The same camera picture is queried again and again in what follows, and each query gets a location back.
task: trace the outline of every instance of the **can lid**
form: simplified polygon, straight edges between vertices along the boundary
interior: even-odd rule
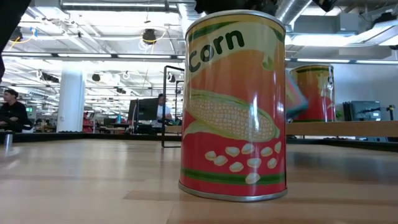
[[[276,22],[286,32],[285,25],[280,20],[278,20],[275,16],[272,16],[272,15],[267,14],[265,12],[255,11],[255,10],[237,9],[237,10],[227,10],[227,11],[215,12],[215,13],[209,14],[209,15],[207,15],[205,17],[202,17],[200,19],[197,19],[195,22],[193,22],[193,24],[191,24],[188,27],[187,32],[185,33],[185,38],[187,38],[188,32],[194,26],[198,25],[199,23],[201,23],[203,21],[206,21],[208,19],[212,19],[212,18],[216,18],[216,17],[220,17],[220,16],[229,16],[229,15],[254,15],[254,16],[261,16],[261,17],[264,17],[264,18],[267,18],[267,19],[270,19],[270,20]]]
[[[310,65],[301,65],[301,66],[295,67],[295,68],[291,69],[290,72],[297,71],[299,69],[303,69],[303,68],[307,68],[307,67],[322,67],[322,68],[328,67],[328,68],[334,69],[334,67],[329,64],[310,64]]]

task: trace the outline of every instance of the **person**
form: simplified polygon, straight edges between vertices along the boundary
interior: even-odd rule
[[[165,101],[163,93],[159,94],[158,99],[159,100],[158,100],[158,105],[157,105],[157,119],[161,120],[162,119],[162,115],[163,115],[163,103]],[[166,119],[173,119],[170,108],[167,105],[165,106],[165,108],[166,108],[165,118]],[[152,125],[155,128],[161,128],[162,127],[162,123],[160,123],[158,121],[152,121]]]
[[[15,132],[31,130],[32,123],[27,117],[25,105],[17,101],[18,95],[15,90],[4,90],[5,103],[0,108],[0,126]]]

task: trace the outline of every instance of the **exposed duct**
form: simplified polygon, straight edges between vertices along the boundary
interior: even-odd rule
[[[158,3],[134,3],[122,1],[60,1],[59,5],[64,11],[134,11],[134,12],[173,12],[179,13],[178,7],[168,1]]]
[[[181,19],[181,28],[183,33],[185,34],[188,27],[195,22],[197,19],[205,16],[205,13],[197,13],[195,10],[195,3],[190,4],[178,4],[179,13],[182,17]]]
[[[282,0],[275,16],[286,26],[292,25],[311,2],[312,0]]]

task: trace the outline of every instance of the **white pillar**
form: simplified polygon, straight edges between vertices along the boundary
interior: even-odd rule
[[[62,65],[57,132],[81,131],[85,106],[85,81],[81,62]]]

